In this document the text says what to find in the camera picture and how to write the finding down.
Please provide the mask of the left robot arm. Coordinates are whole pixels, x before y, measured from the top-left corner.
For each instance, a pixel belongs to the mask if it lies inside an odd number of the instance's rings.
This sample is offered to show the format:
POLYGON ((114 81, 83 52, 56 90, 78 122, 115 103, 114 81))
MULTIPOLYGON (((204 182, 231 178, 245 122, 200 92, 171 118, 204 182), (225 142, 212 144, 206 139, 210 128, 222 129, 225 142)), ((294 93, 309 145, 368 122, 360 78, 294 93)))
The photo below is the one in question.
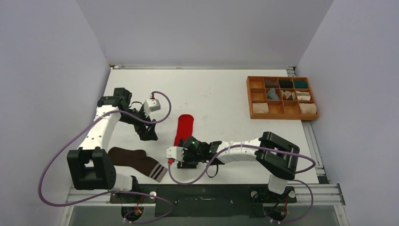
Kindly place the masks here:
POLYGON ((133 125, 140 140, 156 141, 158 137, 150 113, 160 110, 160 102, 150 97, 140 109, 131 109, 131 97, 127 89, 115 88, 112 96, 103 96, 98 100, 96 124, 90 128, 78 149, 67 154, 75 189, 122 191, 121 195, 127 202, 139 199, 136 178, 117 173, 108 156, 108 144, 118 122, 133 125))

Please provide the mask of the red patterned sock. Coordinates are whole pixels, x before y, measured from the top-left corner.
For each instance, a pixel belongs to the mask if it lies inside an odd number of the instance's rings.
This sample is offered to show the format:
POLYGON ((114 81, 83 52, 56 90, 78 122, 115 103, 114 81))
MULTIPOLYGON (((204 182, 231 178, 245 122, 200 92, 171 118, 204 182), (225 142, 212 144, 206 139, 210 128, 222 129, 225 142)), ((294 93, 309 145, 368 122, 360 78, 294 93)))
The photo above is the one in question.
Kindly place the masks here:
POLYGON ((192 135, 194 117, 190 114, 182 114, 178 118, 174 146, 181 146, 192 135))

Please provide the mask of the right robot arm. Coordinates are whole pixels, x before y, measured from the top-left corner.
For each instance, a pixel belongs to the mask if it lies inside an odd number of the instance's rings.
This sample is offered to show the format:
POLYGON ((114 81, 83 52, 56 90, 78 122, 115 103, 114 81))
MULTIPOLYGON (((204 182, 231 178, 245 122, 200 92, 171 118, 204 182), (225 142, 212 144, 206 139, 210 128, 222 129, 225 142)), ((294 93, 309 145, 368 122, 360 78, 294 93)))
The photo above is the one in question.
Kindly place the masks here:
POLYGON ((188 165, 210 162, 225 165, 235 161, 256 161, 270 172, 267 198, 279 201, 286 186, 295 178, 300 148, 286 139, 264 132, 260 138, 243 142, 201 142, 190 136, 169 151, 168 157, 188 165))

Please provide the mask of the grey sock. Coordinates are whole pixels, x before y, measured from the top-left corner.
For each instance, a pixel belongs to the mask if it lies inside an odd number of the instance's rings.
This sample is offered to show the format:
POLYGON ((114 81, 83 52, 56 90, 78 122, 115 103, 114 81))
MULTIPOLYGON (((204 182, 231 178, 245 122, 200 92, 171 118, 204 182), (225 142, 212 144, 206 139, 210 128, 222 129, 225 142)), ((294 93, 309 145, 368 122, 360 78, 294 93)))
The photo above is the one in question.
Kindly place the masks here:
POLYGON ((268 100, 274 100, 274 101, 279 101, 280 100, 275 88, 268 89, 266 91, 266 96, 267 96, 268 100))

